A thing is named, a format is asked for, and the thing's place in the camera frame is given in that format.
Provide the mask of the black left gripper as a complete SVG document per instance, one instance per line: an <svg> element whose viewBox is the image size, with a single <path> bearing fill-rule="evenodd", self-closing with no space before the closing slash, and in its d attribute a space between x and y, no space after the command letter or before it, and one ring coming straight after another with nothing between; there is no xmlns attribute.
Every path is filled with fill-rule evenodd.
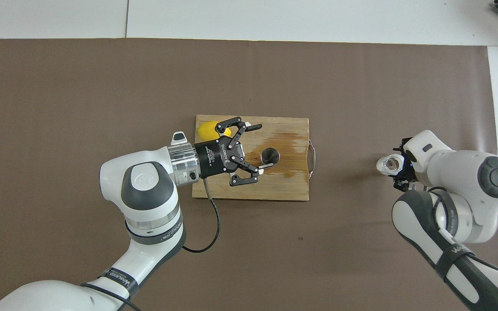
<svg viewBox="0 0 498 311"><path fill-rule="evenodd" d="M230 127L236 127L237 131L230 139L208 140L194 145L197 158L199 159L199 177L230 174L230 187L253 184L259 181L259 176L264 174L268 165L255 167L244 159L232 159L232 157L244 158L245 152L239 139L244 132L260 130L262 124L251 125L244 122L241 117L234 117L216 124L216 133L226 136L225 132Z"/></svg>

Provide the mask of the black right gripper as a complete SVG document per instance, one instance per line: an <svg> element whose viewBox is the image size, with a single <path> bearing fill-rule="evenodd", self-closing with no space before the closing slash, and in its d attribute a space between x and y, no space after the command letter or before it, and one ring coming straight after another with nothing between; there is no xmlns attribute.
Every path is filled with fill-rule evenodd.
<svg viewBox="0 0 498 311"><path fill-rule="evenodd" d="M412 189L415 183L414 178L416 178L411 158L404 150L405 144L411 139L411 137L403 138L399 147L393 148L393 151L400 152L404 159L403 168L400 172L401 176L393 176L393 187L403 193Z"/></svg>

